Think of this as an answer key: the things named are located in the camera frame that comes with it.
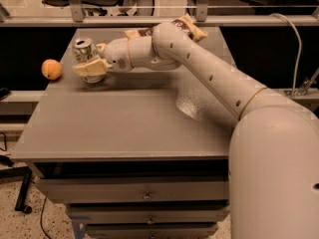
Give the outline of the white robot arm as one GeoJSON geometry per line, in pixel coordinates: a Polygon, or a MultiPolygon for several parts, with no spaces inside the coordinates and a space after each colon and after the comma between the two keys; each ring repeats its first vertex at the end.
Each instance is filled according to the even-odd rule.
{"type": "Polygon", "coordinates": [[[188,68],[235,118],[228,158],[232,239],[319,239],[319,119],[196,44],[174,23],[144,37],[75,43],[74,72],[188,68]]]}

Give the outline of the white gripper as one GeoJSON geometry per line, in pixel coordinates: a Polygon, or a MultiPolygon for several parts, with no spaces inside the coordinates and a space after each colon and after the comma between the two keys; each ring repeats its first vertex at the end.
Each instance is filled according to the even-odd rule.
{"type": "Polygon", "coordinates": [[[102,76],[109,69],[117,73],[129,72],[132,69],[129,57],[129,40],[127,38],[116,39],[108,45],[100,43],[96,49],[101,58],[88,63],[80,63],[73,66],[73,71],[81,77],[102,76]]]}

